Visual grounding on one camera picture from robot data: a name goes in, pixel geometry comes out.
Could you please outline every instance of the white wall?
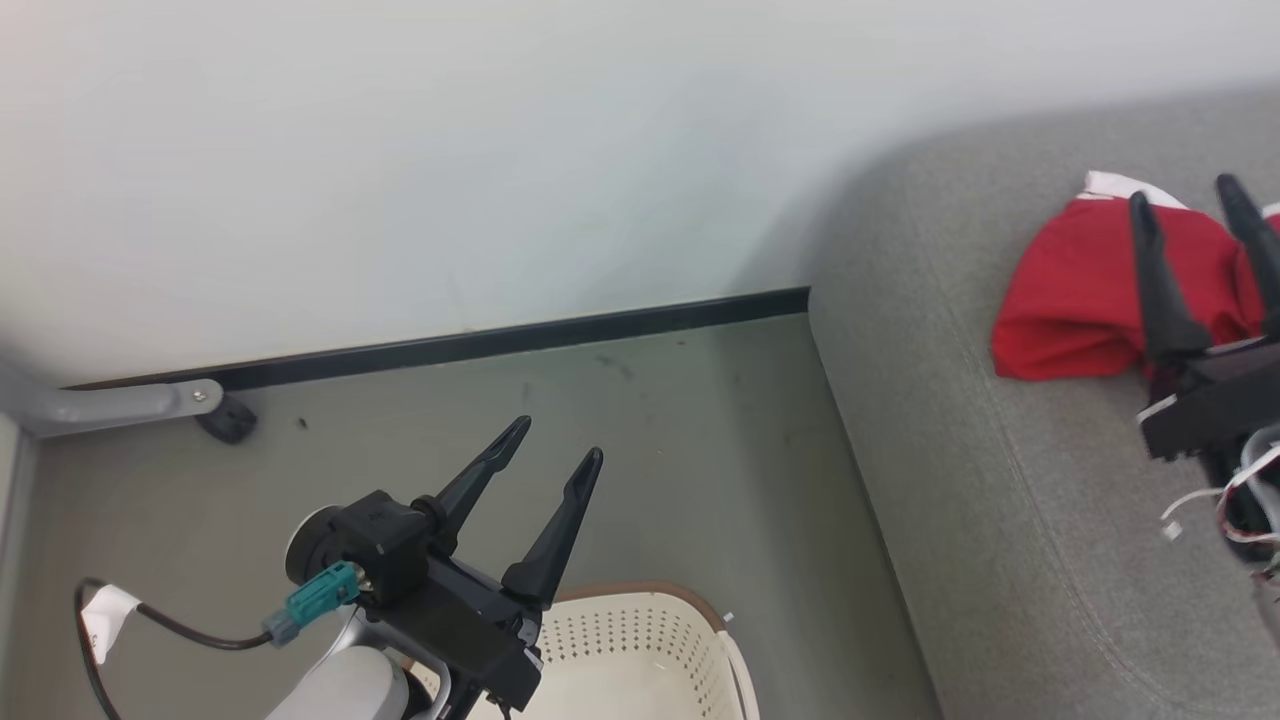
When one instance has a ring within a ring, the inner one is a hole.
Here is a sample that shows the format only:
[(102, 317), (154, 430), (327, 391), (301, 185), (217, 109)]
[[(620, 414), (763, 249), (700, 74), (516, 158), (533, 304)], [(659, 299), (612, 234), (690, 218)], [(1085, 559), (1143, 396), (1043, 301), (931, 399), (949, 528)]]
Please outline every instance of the white wall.
[(0, 354), (70, 383), (804, 284), (922, 132), (1280, 74), (1263, 0), (0, 0)]

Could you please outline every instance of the gray metal leg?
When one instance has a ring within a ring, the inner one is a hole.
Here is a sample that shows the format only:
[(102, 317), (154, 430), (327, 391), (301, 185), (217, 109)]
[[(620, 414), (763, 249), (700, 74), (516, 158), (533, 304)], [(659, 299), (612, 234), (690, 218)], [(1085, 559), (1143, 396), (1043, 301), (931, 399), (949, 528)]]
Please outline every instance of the gray metal leg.
[(223, 387), (214, 380), (114, 389), (59, 389), (23, 375), (0, 360), (0, 413), (36, 437), (202, 415), (218, 407)]

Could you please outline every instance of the black baseboard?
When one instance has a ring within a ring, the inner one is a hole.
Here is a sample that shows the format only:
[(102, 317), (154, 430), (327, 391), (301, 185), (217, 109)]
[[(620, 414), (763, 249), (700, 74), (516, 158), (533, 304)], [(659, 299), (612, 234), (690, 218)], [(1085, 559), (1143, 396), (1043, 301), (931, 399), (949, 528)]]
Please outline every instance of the black baseboard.
[(99, 389), (147, 383), (175, 383), (200, 378), (218, 380), (224, 389), (238, 391), (303, 380), (319, 380), (343, 375), (435, 365), (474, 360), (493, 355), (547, 350), (605, 340), (639, 337), (646, 334), (685, 331), (707, 325), (741, 323), (774, 315), (804, 313), (809, 306), (809, 288), (778, 290), (649, 307), (626, 313), (591, 315), (554, 323), (538, 323), (517, 328), (481, 331), (474, 333), (434, 337), (408, 342), (352, 347), (329, 352), (293, 355), (273, 360), (223, 365), (200, 370), (165, 373), (143, 378), (128, 378), (93, 383), (76, 389)]

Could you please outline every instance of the gray floor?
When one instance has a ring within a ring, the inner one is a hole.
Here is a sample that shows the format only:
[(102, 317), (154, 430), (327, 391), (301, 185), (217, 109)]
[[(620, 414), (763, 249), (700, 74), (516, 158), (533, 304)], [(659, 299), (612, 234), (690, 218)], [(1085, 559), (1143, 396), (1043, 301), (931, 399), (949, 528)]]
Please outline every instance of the gray floor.
[[(599, 445), (566, 585), (669, 580), (732, 611), (767, 719), (938, 716), (804, 315), (241, 397), (261, 416), (241, 447), (187, 420), (41, 448), (5, 717), (101, 716), (72, 626), (82, 575), (253, 634), (291, 589), (284, 543), (310, 510), (439, 489), (520, 414), (534, 428), (460, 557), (500, 574)], [(134, 619), (104, 674), (125, 720), (264, 717), (329, 630), (234, 655)]]

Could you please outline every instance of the perforated basket wall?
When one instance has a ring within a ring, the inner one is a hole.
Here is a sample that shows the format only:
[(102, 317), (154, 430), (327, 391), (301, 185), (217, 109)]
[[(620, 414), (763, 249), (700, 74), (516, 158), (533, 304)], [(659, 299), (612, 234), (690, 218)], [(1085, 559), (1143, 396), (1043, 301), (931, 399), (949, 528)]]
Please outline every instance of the perforated basket wall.
[[(742, 720), (724, 642), (689, 602), (658, 592), (556, 603), (538, 642), (532, 720)], [(438, 689), (426, 678), (428, 691)], [(471, 715), (500, 719), (488, 703)]]

